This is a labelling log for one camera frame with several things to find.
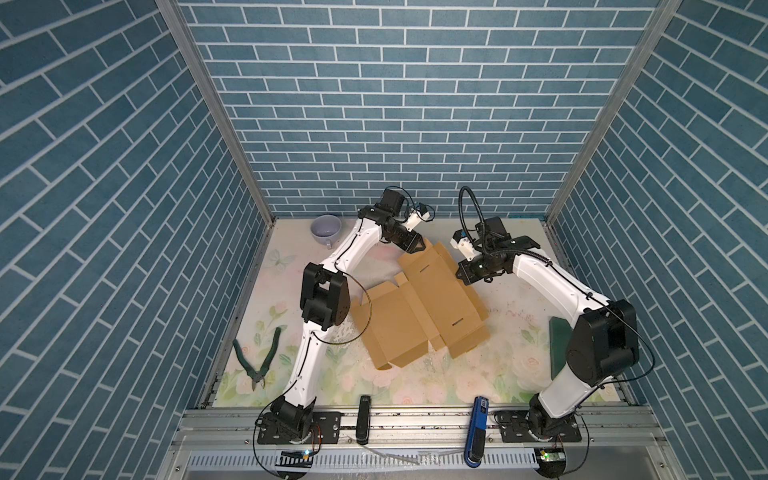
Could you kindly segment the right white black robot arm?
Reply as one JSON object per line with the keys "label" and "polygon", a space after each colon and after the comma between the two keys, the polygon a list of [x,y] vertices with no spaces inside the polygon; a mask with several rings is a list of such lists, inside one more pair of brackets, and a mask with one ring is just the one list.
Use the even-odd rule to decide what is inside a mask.
{"label": "right white black robot arm", "polygon": [[576,409],[603,385],[639,361],[635,308],[595,292],[548,258],[528,236],[512,237],[498,217],[485,217],[468,186],[458,194],[461,228],[451,240],[463,255],[456,277],[465,285],[504,274],[526,281],[567,320],[571,336],[565,366],[529,402],[527,428],[547,441],[571,423]]}

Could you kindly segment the brown cardboard paper box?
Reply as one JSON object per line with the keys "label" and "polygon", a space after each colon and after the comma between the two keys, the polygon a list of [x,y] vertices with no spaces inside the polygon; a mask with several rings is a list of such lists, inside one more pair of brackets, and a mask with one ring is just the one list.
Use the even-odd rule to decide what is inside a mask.
{"label": "brown cardboard paper box", "polygon": [[457,358],[490,338],[488,310],[456,277],[458,264],[443,244],[404,254],[398,264],[392,281],[368,289],[350,309],[376,369],[403,368],[431,349]]}

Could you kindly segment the aluminium front rail frame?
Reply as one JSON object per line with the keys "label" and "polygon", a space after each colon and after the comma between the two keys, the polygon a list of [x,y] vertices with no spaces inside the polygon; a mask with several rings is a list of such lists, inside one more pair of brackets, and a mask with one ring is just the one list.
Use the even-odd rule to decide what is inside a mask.
{"label": "aluminium front rail frame", "polygon": [[467,406],[375,406],[369,441],[355,439],[358,410],[334,408],[323,441],[262,445],[257,410],[188,410],[161,464],[161,479],[681,479],[682,467],[651,410],[624,404],[582,407],[577,442],[532,442],[488,415],[484,456],[464,460]]}

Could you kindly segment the blue black stapler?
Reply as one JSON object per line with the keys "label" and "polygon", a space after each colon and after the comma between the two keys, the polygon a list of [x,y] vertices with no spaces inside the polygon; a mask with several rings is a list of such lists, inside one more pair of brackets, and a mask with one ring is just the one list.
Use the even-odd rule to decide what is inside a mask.
{"label": "blue black stapler", "polygon": [[464,447],[464,461],[470,468],[478,468],[483,460],[489,401],[483,396],[474,399]]}

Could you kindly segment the left aluminium corner post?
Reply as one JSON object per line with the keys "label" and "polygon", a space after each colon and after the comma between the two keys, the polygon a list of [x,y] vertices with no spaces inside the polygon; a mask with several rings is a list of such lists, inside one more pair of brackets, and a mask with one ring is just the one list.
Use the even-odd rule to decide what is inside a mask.
{"label": "left aluminium corner post", "polygon": [[179,3],[171,0],[157,0],[156,4],[259,213],[267,227],[272,228],[275,223],[274,214],[271,212],[265,196],[258,185],[253,169],[220,99],[204,59],[196,46]]}

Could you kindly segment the black marker pen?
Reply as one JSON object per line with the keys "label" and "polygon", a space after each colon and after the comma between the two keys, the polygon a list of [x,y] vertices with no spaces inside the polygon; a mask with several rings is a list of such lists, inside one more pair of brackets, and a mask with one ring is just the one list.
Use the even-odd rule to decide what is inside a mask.
{"label": "black marker pen", "polygon": [[358,404],[355,427],[355,441],[358,445],[361,446],[365,446],[369,442],[371,427],[371,406],[371,396],[361,395]]}

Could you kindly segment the right aluminium corner post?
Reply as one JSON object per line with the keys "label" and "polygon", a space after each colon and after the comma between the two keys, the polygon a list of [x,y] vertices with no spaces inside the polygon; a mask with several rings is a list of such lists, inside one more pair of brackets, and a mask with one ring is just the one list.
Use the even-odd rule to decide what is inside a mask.
{"label": "right aluminium corner post", "polygon": [[637,45],[628,57],[622,73],[612,88],[604,107],[597,115],[592,130],[586,135],[580,152],[575,156],[574,162],[563,179],[563,183],[546,211],[543,222],[546,229],[553,229],[568,198],[590,164],[598,146],[604,139],[630,90],[639,78],[643,67],[649,60],[680,5],[680,0],[662,0],[658,2]]}

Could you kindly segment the lavender ceramic cup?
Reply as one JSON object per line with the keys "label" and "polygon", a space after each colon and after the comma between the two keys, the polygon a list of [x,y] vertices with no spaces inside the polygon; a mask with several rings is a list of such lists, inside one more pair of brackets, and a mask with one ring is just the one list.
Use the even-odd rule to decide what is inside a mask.
{"label": "lavender ceramic cup", "polygon": [[338,240],[343,223],[342,220],[331,214],[321,215],[310,224],[312,237],[321,245],[331,249]]}

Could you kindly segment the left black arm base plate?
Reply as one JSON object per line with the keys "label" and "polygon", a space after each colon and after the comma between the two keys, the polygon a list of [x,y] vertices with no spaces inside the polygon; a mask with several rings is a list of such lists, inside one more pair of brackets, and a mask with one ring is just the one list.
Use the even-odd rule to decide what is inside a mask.
{"label": "left black arm base plate", "polygon": [[339,411],[314,411],[310,416],[303,415],[297,421],[281,419],[277,414],[267,412],[259,421],[256,442],[259,445],[308,444],[312,433],[320,428],[323,444],[337,444],[341,419],[342,413]]}

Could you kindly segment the dark green phone case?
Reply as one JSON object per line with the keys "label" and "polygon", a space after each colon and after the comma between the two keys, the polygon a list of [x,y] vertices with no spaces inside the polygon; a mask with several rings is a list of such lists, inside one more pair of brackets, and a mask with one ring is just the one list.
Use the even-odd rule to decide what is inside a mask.
{"label": "dark green phone case", "polygon": [[572,327],[566,319],[551,317],[549,320],[550,378],[554,380],[567,364],[567,347]]}

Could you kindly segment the aluminium corner post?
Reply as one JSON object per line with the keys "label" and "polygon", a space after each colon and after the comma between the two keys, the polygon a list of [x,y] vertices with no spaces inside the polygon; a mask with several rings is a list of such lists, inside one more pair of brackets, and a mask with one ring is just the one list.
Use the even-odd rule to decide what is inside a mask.
{"label": "aluminium corner post", "polygon": [[275,223],[274,214],[271,212],[265,196],[258,185],[253,169],[220,99],[204,59],[196,46],[179,3],[171,0],[157,0],[156,4],[259,213],[267,227],[272,228]]}
{"label": "aluminium corner post", "polygon": [[563,183],[546,211],[543,222],[546,229],[553,229],[568,198],[590,164],[598,146],[604,139],[630,90],[639,78],[643,67],[649,60],[680,5],[680,0],[662,0],[658,2],[637,45],[628,57],[622,73],[612,88],[604,107],[597,115],[592,130],[586,135],[580,152],[575,156],[574,162],[563,179]]}

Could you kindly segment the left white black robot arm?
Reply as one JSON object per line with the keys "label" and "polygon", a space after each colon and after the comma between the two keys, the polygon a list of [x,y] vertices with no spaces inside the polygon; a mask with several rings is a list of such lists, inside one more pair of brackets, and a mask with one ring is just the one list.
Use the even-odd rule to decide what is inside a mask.
{"label": "left white black robot arm", "polygon": [[275,427],[290,443],[299,443],[312,433],[317,364],[328,346],[347,343],[329,337],[350,312],[349,283],[357,281],[352,272],[381,242],[408,254],[423,251],[425,239],[416,227],[434,217],[435,209],[414,201],[407,190],[387,187],[376,203],[358,211],[351,232],[332,254],[320,263],[305,266],[299,299],[303,328],[298,355],[286,390],[264,408],[264,425]]}

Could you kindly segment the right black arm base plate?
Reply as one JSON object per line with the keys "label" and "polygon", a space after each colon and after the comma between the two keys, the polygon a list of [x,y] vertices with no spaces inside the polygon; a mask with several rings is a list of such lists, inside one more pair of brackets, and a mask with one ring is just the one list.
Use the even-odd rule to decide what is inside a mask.
{"label": "right black arm base plate", "polygon": [[553,419],[538,410],[498,410],[493,419],[504,443],[581,442],[582,434],[573,414]]}

